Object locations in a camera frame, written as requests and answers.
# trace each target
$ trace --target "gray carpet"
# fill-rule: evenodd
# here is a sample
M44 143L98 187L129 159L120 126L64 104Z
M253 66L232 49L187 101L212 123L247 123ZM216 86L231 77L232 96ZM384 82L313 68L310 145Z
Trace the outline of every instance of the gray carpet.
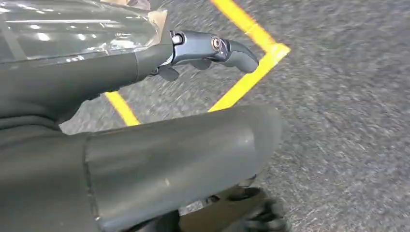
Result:
M295 232L410 231L410 1L236 1L289 46L238 104L271 103L283 144L259 185L285 201ZM206 0L166 1L178 29L211 31L262 51ZM143 122L205 112L242 75L180 69L120 92ZM123 126L104 98L68 133Z

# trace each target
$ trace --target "yellow floor tape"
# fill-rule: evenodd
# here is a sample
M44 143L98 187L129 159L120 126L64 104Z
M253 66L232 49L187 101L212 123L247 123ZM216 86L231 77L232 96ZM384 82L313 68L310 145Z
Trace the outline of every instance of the yellow floor tape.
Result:
M124 120L127 126L135 126L140 124L140 122L135 117L134 113L132 113L131 108L127 105L125 100L122 96L117 92L106 92L105 96L113 105L115 110L121 116L122 120Z
M211 0L211 2L239 29L249 36L261 49L269 52L275 40L232 0Z
M209 112L222 110L233 106L252 87L256 85L286 54L289 48L277 43L272 46L272 51L268 52L260 61L258 68L253 72L244 75L226 94L209 109Z

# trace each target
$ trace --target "lever pivot bolt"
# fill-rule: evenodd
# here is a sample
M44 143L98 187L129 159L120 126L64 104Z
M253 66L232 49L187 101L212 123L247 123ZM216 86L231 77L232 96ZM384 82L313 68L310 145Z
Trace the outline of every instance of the lever pivot bolt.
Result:
M220 50L220 38L218 37L212 37L211 39L211 45L212 45L212 49L216 52L218 52Z
M173 44L182 44L182 42L184 42L184 39L182 38L182 36L180 34L176 34L172 37L172 43Z

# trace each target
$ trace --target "yellow line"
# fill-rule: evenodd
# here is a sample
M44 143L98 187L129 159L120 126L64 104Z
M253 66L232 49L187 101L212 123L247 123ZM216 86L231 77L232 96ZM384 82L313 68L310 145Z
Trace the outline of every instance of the yellow line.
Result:
M256 85L282 58L290 52L284 44L276 43L266 30L232 0L210 0L228 19L248 35L266 55L253 73L244 75L228 92L209 109L209 112L233 106Z
M117 91L106 92L105 96L116 109L116 111L121 116L122 120L124 120L127 126L135 126L140 124L140 122L135 117L134 113L132 113L130 107L127 105L125 100Z
M286 54L290 49L280 43L273 45L260 61L258 68L250 74L244 75L208 112L222 110L233 106L252 87L255 86Z
M211 2L265 52L269 52L276 43L270 34L246 14L234 1L211 0Z

